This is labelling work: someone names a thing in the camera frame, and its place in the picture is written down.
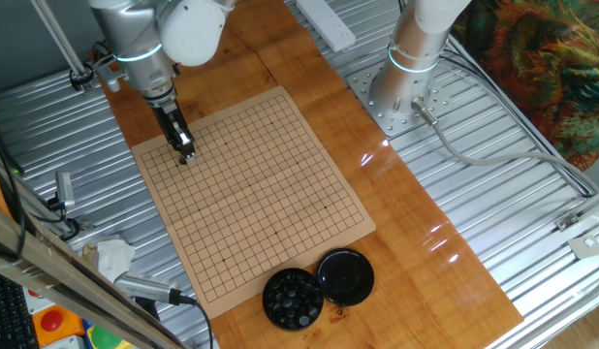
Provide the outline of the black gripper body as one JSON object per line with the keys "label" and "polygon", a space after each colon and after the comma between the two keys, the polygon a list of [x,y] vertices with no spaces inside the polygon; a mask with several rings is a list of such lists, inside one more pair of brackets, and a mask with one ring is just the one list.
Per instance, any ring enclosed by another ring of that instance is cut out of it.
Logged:
{"label": "black gripper body", "polygon": [[177,100],[169,99],[155,102],[151,103],[150,106],[169,143],[189,142],[188,127]]}

